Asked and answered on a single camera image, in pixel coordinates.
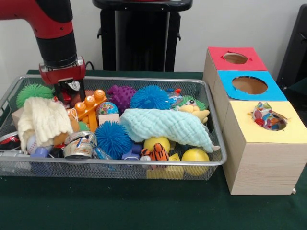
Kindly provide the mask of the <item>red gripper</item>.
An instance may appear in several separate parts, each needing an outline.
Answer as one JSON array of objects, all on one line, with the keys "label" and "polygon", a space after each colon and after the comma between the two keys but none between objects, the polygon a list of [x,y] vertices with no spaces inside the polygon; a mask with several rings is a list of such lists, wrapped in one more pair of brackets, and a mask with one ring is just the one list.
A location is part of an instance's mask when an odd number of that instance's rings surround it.
[{"label": "red gripper", "polygon": [[83,78],[85,77],[86,68],[85,61],[82,56],[78,56],[76,61],[71,65],[61,68],[47,67],[44,63],[40,63],[39,72],[43,81],[46,84],[54,85],[56,97],[63,104],[65,103],[65,100],[58,82],[67,81],[71,79],[79,82],[80,100],[81,102],[85,100],[86,93],[84,89]]}]

